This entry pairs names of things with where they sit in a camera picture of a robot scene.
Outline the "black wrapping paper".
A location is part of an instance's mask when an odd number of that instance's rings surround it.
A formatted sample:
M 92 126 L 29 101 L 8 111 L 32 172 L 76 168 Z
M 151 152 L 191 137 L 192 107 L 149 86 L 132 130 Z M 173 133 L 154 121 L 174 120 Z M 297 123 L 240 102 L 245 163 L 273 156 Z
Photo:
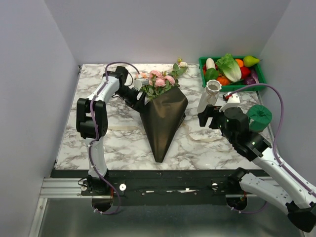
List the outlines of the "black wrapping paper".
M 187 97 L 176 86 L 148 102 L 140 113 L 156 162 L 163 162 L 179 126 L 186 117 L 187 105 Z

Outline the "pink flower bouquet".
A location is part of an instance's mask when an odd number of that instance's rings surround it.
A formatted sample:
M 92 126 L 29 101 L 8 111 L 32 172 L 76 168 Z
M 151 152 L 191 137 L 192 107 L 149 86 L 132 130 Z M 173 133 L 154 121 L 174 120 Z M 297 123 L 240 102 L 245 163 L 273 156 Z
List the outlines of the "pink flower bouquet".
M 178 58 L 172 66 L 171 71 L 152 70 L 149 73 L 142 73 L 140 79 L 144 79 L 145 85 L 140 86 L 140 91 L 146 93 L 150 100 L 153 100 L 174 87 L 179 87 L 179 77 L 188 69 L 188 63 Z

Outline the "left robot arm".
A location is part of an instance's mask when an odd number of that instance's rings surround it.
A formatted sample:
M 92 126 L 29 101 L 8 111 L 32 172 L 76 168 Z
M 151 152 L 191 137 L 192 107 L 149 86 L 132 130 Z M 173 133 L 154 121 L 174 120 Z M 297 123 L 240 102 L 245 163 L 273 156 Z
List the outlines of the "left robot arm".
M 88 175 L 97 178 L 93 190 L 104 195 L 109 191 L 109 182 L 103 179 L 108 171 L 104 158 L 103 138 L 108 130 L 106 104 L 117 95 L 131 109 L 141 112 L 145 106 L 145 93 L 138 98 L 139 90 L 127 86 L 129 71 L 124 66 L 117 66 L 109 71 L 106 66 L 100 85 L 87 98 L 77 100 L 76 129 L 84 139 L 88 151 Z

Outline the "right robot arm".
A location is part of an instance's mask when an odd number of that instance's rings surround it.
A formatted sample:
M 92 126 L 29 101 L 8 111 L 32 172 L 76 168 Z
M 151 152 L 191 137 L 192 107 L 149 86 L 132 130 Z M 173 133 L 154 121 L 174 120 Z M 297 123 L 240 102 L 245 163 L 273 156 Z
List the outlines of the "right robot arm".
M 235 176 L 227 181 L 228 190 L 234 194 L 241 190 L 255 194 L 284 212 L 295 227 L 311 232 L 316 225 L 316 187 L 274 153 L 261 134 L 249 130 L 248 117 L 241 108 L 222 111 L 218 106 L 207 105 L 197 112 L 201 127 L 211 118 L 211 129 L 219 129 L 238 154 L 278 183 L 276 187 L 238 168 Z

